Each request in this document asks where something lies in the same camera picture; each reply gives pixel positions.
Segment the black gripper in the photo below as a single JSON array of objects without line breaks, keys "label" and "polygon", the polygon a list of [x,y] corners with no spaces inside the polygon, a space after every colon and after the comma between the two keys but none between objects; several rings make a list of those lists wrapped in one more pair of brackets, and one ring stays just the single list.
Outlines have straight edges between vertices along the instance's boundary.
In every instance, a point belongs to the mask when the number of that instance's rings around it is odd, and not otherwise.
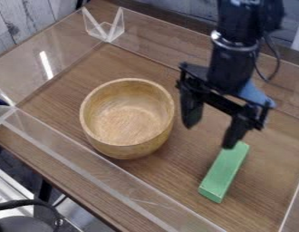
[{"label": "black gripper", "polygon": [[264,128],[268,111],[276,107],[252,81],[253,72],[259,72],[259,52],[259,42],[213,43],[208,66],[178,64],[176,88],[184,126],[191,129],[200,122],[204,104],[213,106],[232,118],[223,140],[228,150],[249,130]]}]

